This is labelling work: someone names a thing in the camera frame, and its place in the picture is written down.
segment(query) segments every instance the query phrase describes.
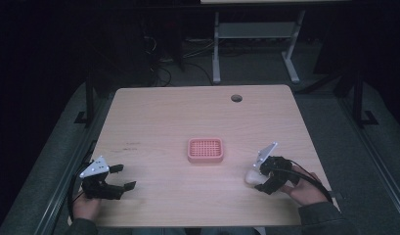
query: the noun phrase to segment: table leg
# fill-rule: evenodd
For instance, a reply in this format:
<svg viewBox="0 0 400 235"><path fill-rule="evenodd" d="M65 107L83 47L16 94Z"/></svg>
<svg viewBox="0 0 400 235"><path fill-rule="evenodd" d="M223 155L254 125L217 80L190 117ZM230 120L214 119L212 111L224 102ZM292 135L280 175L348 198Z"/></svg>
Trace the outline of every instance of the table leg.
<svg viewBox="0 0 400 235"><path fill-rule="evenodd" d="M215 13L215 24L214 24L214 54L212 55L212 81L214 84L221 82L220 76L220 61L218 59L218 21L219 13Z"/></svg>
<svg viewBox="0 0 400 235"><path fill-rule="evenodd" d="M266 235L266 228L265 228L265 227L254 227L254 229L255 229L260 235Z"/></svg>
<svg viewBox="0 0 400 235"><path fill-rule="evenodd" d="M298 37L299 32L300 32L300 28L301 28L301 25L302 25L302 22L303 22L304 14L305 14L304 10L300 11L299 16L297 17L297 21L296 21L296 23L294 25L294 28L293 28L293 32L291 33L290 45L289 45L287 51L282 52L283 61L285 62L285 65L286 65L286 67L288 69L288 72L289 72L289 76L290 76L291 82L293 82L293 83L299 83L300 82L300 79L297 76L297 72L294 69L293 62L291 61L291 54L293 53L294 45L296 44L297 37Z"/></svg>

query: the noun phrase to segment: robotic hand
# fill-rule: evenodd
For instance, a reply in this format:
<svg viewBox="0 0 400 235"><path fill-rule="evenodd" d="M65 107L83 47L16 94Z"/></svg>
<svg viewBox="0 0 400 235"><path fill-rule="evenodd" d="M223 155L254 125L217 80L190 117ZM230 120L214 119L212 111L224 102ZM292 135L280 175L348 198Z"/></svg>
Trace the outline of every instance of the robotic hand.
<svg viewBox="0 0 400 235"><path fill-rule="evenodd" d="M271 195L282 188L288 180L296 185L302 178L315 185L331 202L332 198L328 190L316 178L292 170L291 166L294 162L291 160L270 156L277 145L278 143L273 142L267 148L258 151L258 157L253 168L245 175L245 182L253 185L258 191Z"/></svg>
<svg viewBox="0 0 400 235"><path fill-rule="evenodd" d="M123 186L109 185L105 179L109 173L116 173L123 170L123 164L109 167L103 157L93 161L81 174L83 179L81 187L87 198L99 198L109 200L120 200L124 192L135 188L136 181L126 183Z"/></svg>

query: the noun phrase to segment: cable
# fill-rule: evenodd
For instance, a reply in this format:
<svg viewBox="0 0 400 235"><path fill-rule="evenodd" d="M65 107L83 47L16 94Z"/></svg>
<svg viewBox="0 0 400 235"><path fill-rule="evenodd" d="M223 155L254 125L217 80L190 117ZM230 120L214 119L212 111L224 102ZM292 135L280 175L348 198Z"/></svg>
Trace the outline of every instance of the cable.
<svg viewBox="0 0 400 235"><path fill-rule="evenodd" d="M321 193L323 193L325 195L325 197L327 198L327 200L331 203L333 203L332 197L330 195L330 193L328 192L328 190L324 187L324 185L319 182L318 180L314 180L311 177L304 175L302 173L296 172L294 170L288 170L288 169L281 169L281 168L271 168L269 167L269 169L273 170L273 171L282 171L282 172L286 172L286 173L290 173L293 175L296 175L306 181L308 181L309 183L311 183L313 186L315 186L316 188L318 188Z"/></svg>
<svg viewBox="0 0 400 235"><path fill-rule="evenodd" d="M83 159L81 159L81 164L78 167L77 171L71 176L70 183L68 185L67 189L67 210L68 210L68 215L71 219L71 222L74 220L74 214L72 212L72 205L75 200L77 200L78 197L84 192L82 192L80 195L78 195L74 200L72 199L72 193L74 190L74 185L75 185L75 180L77 178L78 173L84 168L90 165L90 163L86 163L86 160L92 156L93 154L93 146L96 144L96 140L93 140L91 145L89 146L89 149L87 150L87 153L84 155Z"/></svg>
<svg viewBox="0 0 400 235"><path fill-rule="evenodd" d="M221 43L224 42L224 41L225 41L225 39L220 40L220 41L218 42L218 45L221 44ZM189 53L183 55L182 58L184 58L184 59L193 58L193 57L195 57L195 56L198 56L198 55L200 55L200 54L203 54L203 53L205 53L205 52L208 52L208 51L210 51L210 49L212 49L212 48L209 48L209 47L211 47L212 45L214 45L214 41L211 41L211 43L209 43L209 44L206 45L205 47L202 47L201 49L198 49L198 50L196 50L196 51L189 52ZM170 62L173 62L172 59L162 59L162 60L159 60L159 61L162 62L162 63L170 63Z"/></svg>
<svg viewBox="0 0 400 235"><path fill-rule="evenodd" d="M318 180L317 178L315 178L315 176L313 176L311 173L309 173L309 172L308 172L305 168L303 168L300 164L298 164L297 162L292 161L292 160L289 160L289 162L291 162L291 163L293 163L293 164L299 166L299 167L300 167L301 169L303 169L308 175L310 175L310 177L312 177L314 180L316 180L316 181L319 182L319 180Z"/></svg>
<svg viewBox="0 0 400 235"><path fill-rule="evenodd" d="M165 71L165 72L168 73L168 75L169 75L168 81L166 81L166 83L165 83L164 85L162 85L162 87L165 87L165 86L169 85L169 84L171 83L171 80L172 80L172 74L171 74L171 72L170 72L169 70L167 70L167 69L162 68L162 67L158 67L158 69L159 69L159 70ZM157 78L159 79L159 81L162 81L162 79L160 79L159 74L157 74Z"/></svg>
<svg viewBox="0 0 400 235"><path fill-rule="evenodd" d="M212 39L185 39L185 41L188 43L195 44L195 45L203 46L213 40Z"/></svg>
<svg viewBox="0 0 400 235"><path fill-rule="evenodd" d="M205 73L206 77L208 78L208 81L209 81L209 83L211 84L211 86L214 85L214 83L212 82L212 79L211 79L211 77L209 76L208 72L206 72L206 70L205 70L203 67L198 66L198 65L196 65L196 64L188 63L188 62L184 62L183 64L189 65L189 66L193 66L193 67L197 67L197 68L199 68L200 70L202 70L202 71Z"/></svg>
<svg viewBox="0 0 400 235"><path fill-rule="evenodd" d="M83 193L84 191L81 191L81 193L78 194L72 202L74 203L81 195L83 195Z"/></svg>
<svg viewBox="0 0 400 235"><path fill-rule="evenodd" d="M223 49L229 48L230 51L224 52ZM242 43L238 43L237 41L227 42L226 45L221 46L221 51L219 52L220 57L239 57L248 52L245 49L245 46Z"/></svg>
<svg viewBox="0 0 400 235"><path fill-rule="evenodd" d="M153 52L156 49L157 43L156 40L153 37L149 37L149 36L145 36L145 39L151 39L154 42L154 48L151 49L151 51Z"/></svg>

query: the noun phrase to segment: hole in table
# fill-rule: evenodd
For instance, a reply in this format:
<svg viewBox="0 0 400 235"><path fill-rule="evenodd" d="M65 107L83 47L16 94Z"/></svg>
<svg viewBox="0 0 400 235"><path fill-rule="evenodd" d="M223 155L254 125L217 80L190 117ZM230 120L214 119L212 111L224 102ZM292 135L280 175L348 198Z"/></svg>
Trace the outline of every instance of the hole in table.
<svg viewBox="0 0 400 235"><path fill-rule="evenodd" d="M243 99L243 96L241 96L241 95L232 95L232 96L231 96L231 100L232 100L233 102L236 102L236 103L241 102L242 99Z"/></svg>

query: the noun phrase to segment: metal stand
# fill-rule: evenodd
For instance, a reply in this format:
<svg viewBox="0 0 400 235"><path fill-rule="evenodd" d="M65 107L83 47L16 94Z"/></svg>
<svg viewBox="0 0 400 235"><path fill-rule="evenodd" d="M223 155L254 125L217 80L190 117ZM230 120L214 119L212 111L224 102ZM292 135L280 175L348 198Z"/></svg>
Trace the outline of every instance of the metal stand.
<svg viewBox="0 0 400 235"><path fill-rule="evenodd" d="M362 74L358 71L358 74L355 77L354 82L354 101L352 107L352 115L358 124L359 127L364 128L364 125L377 125L378 121L374 117L371 111L365 111L367 115L367 119L362 119L362 95L363 95L363 86L364 86L364 79Z"/></svg>
<svg viewBox="0 0 400 235"><path fill-rule="evenodd" d="M74 123L85 123L86 128L92 123L94 116L94 102L93 102L93 83L91 75L86 77L86 112L80 112L77 115Z"/></svg>
<svg viewBox="0 0 400 235"><path fill-rule="evenodd" d="M282 57L288 69L291 82L299 83L299 77L291 61L297 37L303 22L305 11L300 11L296 22L285 23L221 23L219 13L215 13L214 54L212 56L212 75L214 84L221 82L220 62L218 59L219 38L290 38L287 51Z"/></svg>

